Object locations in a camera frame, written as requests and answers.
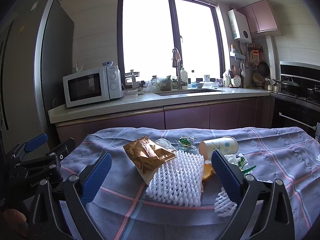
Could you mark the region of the large white foam net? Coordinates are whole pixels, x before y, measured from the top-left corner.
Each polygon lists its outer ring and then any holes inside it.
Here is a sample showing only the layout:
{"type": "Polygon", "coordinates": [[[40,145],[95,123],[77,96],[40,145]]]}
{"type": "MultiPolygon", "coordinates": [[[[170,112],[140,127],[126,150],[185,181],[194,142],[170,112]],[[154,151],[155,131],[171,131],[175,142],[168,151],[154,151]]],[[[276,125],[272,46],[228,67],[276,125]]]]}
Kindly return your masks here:
{"type": "Polygon", "coordinates": [[[146,189],[146,195],[161,203],[185,207],[201,205],[204,157],[179,150],[161,165],[146,189]]]}

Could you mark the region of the gold foil snack bag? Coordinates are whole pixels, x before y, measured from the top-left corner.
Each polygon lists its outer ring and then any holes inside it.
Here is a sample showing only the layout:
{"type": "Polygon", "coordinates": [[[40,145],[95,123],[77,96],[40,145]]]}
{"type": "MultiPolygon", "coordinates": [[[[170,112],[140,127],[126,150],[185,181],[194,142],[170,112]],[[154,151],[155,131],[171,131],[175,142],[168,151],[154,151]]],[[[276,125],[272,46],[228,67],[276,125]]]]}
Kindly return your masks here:
{"type": "Polygon", "coordinates": [[[129,142],[123,148],[146,185],[149,185],[150,180],[161,165],[176,158],[176,149],[171,144],[161,146],[147,136],[129,142]]]}

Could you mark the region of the blue plaid tablecloth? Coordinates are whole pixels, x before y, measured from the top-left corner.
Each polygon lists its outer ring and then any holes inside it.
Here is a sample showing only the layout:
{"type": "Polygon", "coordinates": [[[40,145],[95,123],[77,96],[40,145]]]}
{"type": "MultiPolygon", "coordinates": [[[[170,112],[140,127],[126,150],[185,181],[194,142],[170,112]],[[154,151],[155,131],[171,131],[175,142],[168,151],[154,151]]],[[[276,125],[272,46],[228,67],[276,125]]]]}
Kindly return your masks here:
{"type": "Polygon", "coordinates": [[[61,163],[65,178],[79,174],[101,154],[112,157],[111,169],[95,199],[86,209],[107,239],[214,239],[228,222],[214,210],[221,190],[217,176],[204,184],[199,207],[184,207],[150,199],[146,184],[124,145],[140,137],[167,139],[174,146],[182,136],[195,144],[224,136],[234,137],[239,152],[254,166],[253,176],[264,181],[281,179],[287,189],[296,239],[319,239],[319,143],[298,127],[169,129],[108,128],[89,134],[61,163]]]}

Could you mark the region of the grey steel refrigerator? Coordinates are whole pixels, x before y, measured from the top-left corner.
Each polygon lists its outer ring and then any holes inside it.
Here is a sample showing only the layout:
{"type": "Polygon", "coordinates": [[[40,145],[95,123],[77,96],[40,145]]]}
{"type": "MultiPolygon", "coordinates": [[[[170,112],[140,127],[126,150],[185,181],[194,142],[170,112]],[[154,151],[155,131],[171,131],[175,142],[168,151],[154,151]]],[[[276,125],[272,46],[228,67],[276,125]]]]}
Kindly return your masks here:
{"type": "Polygon", "coordinates": [[[1,31],[1,128],[5,151],[45,133],[34,154],[59,144],[50,109],[65,104],[74,22],[58,0],[35,0],[1,31]]]}

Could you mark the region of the white tissue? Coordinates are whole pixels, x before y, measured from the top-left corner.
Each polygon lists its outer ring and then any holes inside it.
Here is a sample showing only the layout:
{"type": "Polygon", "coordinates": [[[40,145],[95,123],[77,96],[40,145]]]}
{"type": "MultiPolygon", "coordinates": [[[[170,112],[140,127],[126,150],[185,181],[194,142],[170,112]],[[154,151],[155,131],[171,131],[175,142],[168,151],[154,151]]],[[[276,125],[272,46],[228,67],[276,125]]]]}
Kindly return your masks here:
{"type": "Polygon", "coordinates": [[[157,139],[155,141],[155,143],[157,143],[158,145],[160,145],[161,147],[163,147],[164,149],[166,149],[172,153],[176,152],[176,148],[174,148],[174,146],[171,144],[171,142],[168,141],[167,139],[160,138],[160,139],[157,139]]]}

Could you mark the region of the black hanging frying pan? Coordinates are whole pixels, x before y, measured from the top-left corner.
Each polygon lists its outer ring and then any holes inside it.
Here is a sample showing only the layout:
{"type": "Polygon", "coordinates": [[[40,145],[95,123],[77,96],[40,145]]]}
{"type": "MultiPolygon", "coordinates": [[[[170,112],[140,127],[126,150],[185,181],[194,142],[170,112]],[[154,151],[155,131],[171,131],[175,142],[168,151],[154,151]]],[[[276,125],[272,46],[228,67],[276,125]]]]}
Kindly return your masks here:
{"type": "Polygon", "coordinates": [[[258,65],[258,70],[260,75],[262,75],[263,77],[268,77],[270,74],[270,68],[265,61],[260,61],[258,65]]]}

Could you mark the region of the white kitchen countertop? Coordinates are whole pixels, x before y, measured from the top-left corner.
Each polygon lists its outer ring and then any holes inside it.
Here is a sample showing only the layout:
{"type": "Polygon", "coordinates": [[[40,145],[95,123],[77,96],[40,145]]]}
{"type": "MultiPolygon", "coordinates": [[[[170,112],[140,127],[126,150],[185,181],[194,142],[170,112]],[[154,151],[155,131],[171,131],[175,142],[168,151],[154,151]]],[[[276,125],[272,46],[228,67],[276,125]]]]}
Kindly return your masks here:
{"type": "Polygon", "coordinates": [[[263,89],[248,88],[218,88],[218,89],[188,89],[169,92],[145,92],[135,98],[104,101],[90,105],[68,108],[61,105],[48,111],[51,124],[58,124],[84,118],[119,114],[131,111],[143,111],[153,108],[177,106],[189,103],[204,103],[207,101],[242,99],[258,96],[269,96],[270,92],[263,89]]]}

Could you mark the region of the paper cup with blue dots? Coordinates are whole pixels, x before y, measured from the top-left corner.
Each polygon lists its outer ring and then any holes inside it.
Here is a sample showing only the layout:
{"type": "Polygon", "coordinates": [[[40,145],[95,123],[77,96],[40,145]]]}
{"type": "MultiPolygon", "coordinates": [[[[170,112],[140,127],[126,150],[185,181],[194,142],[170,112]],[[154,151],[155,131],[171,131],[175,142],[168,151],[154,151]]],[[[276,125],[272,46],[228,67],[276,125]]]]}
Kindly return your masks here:
{"type": "Polygon", "coordinates": [[[225,136],[217,139],[210,139],[200,142],[199,153],[203,155],[205,160],[211,159],[214,151],[221,154],[236,154],[239,150],[239,144],[235,138],[225,136]]]}

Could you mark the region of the white wall water heater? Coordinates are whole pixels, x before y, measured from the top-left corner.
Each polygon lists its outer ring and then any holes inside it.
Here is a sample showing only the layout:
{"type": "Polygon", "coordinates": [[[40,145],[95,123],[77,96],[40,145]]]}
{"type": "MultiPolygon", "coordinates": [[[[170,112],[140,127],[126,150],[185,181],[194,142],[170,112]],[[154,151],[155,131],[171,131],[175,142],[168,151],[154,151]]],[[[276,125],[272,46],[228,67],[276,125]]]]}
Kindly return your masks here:
{"type": "Polygon", "coordinates": [[[252,43],[246,16],[235,9],[232,9],[228,12],[228,17],[231,24],[233,38],[242,43],[252,43]]]}

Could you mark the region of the green clear candy wrapper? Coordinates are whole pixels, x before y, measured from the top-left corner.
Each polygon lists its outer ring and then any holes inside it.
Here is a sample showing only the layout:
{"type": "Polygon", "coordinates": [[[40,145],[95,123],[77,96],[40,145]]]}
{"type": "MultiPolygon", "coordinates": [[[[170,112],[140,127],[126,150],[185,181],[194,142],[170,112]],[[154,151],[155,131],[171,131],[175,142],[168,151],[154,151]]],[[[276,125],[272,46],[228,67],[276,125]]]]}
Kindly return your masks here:
{"type": "Polygon", "coordinates": [[[182,135],[178,139],[178,143],[180,144],[181,148],[186,149],[186,150],[195,150],[195,140],[197,137],[192,137],[192,136],[187,136],[187,135],[182,135]]]}

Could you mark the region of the large kitchen window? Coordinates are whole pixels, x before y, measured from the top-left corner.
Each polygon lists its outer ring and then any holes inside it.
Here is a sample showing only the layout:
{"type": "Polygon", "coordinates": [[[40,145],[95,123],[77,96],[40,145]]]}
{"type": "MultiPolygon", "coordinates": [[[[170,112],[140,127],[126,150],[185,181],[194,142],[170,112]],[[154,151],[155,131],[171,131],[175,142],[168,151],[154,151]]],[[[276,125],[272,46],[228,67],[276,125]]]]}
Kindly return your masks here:
{"type": "Polygon", "coordinates": [[[197,77],[221,78],[226,68],[223,22],[218,6],[199,0],[118,0],[117,52],[121,75],[130,70],[143,81],[176,76],[172,51],[197,77]]]}

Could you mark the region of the purple kitchen base cabinets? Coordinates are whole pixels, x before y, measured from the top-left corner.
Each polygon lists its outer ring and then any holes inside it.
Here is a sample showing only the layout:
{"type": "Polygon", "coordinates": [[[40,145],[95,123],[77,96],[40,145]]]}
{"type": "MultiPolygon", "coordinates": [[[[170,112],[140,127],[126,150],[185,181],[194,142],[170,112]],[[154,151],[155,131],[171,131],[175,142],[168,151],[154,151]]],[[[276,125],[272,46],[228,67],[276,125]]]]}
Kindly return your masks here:
{"type": "Polygon", "coordinates": [[[270,128],[274,98],[261,96],[239,100],[220,100],[148,109],[62,122],[56,125],[60,141],[73,138],[80,145],[85,137],[115,127],[178,129],[270,128]]]}

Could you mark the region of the green clear plastic bag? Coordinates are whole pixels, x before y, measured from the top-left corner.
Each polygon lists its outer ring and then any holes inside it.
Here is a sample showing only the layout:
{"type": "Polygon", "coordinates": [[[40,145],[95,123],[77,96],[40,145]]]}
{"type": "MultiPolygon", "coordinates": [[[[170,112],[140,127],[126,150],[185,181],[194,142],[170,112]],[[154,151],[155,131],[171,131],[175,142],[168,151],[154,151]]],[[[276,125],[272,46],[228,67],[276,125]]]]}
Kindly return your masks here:
{"type": "Polygon", "coordinates": [[[249,165],[247,158],[242,153],[226,154],[224,157],[230,164],[237,166],[243,174],[249,174],[256,168],[255,165],[249,165]]]}

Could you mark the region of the pink upper wall cabinet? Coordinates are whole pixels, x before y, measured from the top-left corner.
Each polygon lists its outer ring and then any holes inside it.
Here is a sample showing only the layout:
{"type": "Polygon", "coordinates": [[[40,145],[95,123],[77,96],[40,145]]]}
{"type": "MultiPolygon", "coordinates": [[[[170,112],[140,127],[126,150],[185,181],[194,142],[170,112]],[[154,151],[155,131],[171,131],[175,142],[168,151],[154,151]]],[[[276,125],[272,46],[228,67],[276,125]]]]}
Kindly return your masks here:
{"type": "Polygon", "coordinates": [[[276,18],[267,0],[249,4],[237,9],[237,11],[246,16],[251,34],[279,30],[276,18]]]}

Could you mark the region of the kitchen sink faucet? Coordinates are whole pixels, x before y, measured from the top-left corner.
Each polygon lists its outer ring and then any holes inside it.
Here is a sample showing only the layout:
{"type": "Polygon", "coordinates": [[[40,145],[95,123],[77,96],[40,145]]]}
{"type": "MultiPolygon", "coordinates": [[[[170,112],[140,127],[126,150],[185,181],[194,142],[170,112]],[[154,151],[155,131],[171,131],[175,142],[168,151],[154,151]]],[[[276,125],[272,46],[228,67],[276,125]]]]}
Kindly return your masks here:
{"type": "Polygon", "coordinates": [[[176,69],[177,74],[177,88],[178,90],[182,89],[182,81],[181,81],[181,56],[180,52],[177,48],[172,50],[172,67],[176,69]]]}

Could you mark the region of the white soap dispenser bottle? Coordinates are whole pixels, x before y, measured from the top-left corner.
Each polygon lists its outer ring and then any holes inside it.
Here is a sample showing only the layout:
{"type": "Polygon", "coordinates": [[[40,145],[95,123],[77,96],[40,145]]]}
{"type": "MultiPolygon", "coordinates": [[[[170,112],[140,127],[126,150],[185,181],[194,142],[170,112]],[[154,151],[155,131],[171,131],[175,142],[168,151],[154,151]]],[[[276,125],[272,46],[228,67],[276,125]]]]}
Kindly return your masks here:
{"type": "Polygon", "coordinates": [[[183,67],[181,69],[181,88],[188,89],[188,73],[183,67]]]}

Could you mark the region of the black wok with lid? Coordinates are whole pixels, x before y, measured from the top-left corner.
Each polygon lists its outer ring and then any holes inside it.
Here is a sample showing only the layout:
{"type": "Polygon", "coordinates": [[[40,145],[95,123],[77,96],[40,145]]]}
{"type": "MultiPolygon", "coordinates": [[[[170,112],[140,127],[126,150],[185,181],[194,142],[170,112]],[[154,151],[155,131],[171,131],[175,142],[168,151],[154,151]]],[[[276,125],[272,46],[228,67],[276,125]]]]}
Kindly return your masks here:
{"type": "Polygon", "coordinates": [[[295,93],[300,89],[300,85],[293,80],[276,80],[272,79],[275,83],[281,84],[281,90],[289,92],[289,93],[295,93]]]}

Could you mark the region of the blue white bowl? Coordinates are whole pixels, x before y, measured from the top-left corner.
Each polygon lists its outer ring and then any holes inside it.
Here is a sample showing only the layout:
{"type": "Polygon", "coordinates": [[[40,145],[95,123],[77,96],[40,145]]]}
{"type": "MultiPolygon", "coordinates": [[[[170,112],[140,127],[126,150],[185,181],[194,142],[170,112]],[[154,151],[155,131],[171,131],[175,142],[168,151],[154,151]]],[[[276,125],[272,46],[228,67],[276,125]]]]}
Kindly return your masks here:
{"type": "Polygon", "coordinates": [[[102,65],[103,65],[103,66],[105,66],[105,67],[110,67],[110,66],[112,66],[112,65],[113,65],[113,61],[106,61],[106,62],[103,62],[103,63],[102,63],[102,65]]]}

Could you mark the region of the small white foam net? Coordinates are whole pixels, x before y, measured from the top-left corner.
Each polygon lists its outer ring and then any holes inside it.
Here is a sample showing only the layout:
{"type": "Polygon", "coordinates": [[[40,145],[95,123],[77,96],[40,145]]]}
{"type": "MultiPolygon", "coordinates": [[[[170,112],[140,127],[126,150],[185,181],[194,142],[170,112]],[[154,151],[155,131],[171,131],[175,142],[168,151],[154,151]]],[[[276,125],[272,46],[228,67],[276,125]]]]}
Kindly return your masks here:
{"type": "Polygon", "coordinates": [[[237,204],[230,200],[224,187],[221,187],[221,192],[217,194],[214,203],[214,212],[218,217],[231,217],[237,208],[237,204]]]}

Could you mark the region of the orange peel piece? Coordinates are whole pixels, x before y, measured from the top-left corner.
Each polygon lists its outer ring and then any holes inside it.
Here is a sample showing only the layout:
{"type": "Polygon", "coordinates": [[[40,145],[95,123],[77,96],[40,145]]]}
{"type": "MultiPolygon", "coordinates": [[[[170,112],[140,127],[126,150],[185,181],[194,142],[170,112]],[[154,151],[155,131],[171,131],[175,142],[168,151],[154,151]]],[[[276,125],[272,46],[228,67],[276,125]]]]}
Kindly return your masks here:
{"type": "Polygon", "coordinates": [[[214,174],[214,169],[211,164],[204,164],[202,180],[208,180],[214,174]]]}

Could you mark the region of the black built-in oven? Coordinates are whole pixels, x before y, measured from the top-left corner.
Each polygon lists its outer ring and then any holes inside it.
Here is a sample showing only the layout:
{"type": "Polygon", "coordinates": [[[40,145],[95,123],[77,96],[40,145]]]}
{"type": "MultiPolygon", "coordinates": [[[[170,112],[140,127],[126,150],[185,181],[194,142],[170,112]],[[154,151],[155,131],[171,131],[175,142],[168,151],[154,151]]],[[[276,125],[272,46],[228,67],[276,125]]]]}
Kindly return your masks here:
{"type": "Polygon", "coordinates": [[[280,62],[280,81],[293,80],[300,85],[295,93],[273,92],[273,128],[297,126],[319,138],[319,66],[298,62],[280,62]]]}

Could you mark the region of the white microwave oven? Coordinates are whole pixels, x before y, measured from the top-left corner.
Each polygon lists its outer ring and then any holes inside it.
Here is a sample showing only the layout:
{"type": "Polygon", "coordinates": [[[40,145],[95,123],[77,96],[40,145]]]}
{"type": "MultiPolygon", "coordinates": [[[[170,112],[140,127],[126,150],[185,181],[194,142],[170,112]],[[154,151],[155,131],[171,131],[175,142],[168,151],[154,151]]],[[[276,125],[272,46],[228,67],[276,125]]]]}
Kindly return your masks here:
{"type": "Polygon", "coordinates": [[[101,66],[63,77],[68,108],[121,98],[121,78],[117,65],[101,66]]]}

